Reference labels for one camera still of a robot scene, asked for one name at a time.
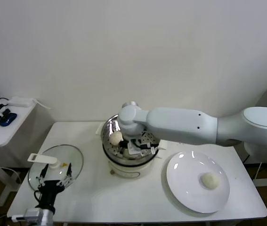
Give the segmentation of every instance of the lid handle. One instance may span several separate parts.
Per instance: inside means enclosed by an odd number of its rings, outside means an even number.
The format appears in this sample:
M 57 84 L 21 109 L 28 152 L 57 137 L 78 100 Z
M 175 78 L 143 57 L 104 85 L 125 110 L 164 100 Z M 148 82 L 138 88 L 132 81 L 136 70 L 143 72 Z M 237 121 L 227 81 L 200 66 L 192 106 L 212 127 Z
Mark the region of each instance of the lid handle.
M 59 167 L 61 164 L 55 157 L 35 153 L 31 153 L 27 161 L 49 164 L 52 169 Z

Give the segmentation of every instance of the table leg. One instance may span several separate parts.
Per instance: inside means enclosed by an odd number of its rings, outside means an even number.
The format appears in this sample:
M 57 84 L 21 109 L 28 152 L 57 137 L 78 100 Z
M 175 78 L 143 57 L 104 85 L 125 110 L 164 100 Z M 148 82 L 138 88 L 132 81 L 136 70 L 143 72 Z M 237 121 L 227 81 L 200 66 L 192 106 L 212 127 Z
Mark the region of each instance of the table leg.
M 3 206 L 10 192 L 17 192 L 20 184 L 16 182 L 17 175 L 13 173 L 10 177 L 2 168 L 0 168 L 0 181 L 6 185 L 0 196 L 0 206 Z

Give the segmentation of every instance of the white wall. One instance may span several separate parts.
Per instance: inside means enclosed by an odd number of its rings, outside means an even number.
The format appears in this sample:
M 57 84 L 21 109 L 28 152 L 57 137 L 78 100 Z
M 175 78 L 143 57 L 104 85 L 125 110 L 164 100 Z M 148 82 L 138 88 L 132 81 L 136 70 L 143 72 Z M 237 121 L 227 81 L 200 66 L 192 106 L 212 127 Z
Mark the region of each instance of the white wall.
M 128 100 L 222 116 L 266 90 L 267 0 L 0 0 L 0 96 L 56 121 Z

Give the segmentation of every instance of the power adapter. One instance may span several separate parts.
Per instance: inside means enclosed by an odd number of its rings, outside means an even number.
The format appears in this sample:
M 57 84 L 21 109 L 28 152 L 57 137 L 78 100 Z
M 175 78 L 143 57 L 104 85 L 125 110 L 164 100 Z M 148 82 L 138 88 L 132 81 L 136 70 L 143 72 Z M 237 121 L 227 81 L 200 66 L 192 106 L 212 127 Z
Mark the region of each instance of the power adapter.
M 30 107 L 34 104 L 34 98 L 12 97 L 8 100 L 8 105 L 16 107 Z

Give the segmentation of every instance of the stainless steel pot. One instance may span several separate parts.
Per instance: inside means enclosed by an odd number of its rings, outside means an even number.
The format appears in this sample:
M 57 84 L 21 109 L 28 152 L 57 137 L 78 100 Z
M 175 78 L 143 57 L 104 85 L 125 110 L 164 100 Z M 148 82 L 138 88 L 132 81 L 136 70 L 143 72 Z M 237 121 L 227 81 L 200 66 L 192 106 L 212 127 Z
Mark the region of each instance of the stainless steel pot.
M 120 127 L 117 121 L 118 115 L 114 115 L 104 124 L 101 131 L 101 139 L 103 144 L 103 150 L 106 156 L 113 162 L 120 166 L 124 167 L 137 167 L 142 166 L 150 162 L 158 153 L 158 150 L 155 153 L 151 153 L 150 149 L 142 149 L 138 154 L 129 154 L 128 149 L 120 146 L 113 146 L 109 137 L 116 131 L 120 131 Z M 158 145 L 160 142 L 155 136 L 151 133 L 144 131 L 140 139 L 136 140 L 137 145 L 150 143 L 153 145 Z

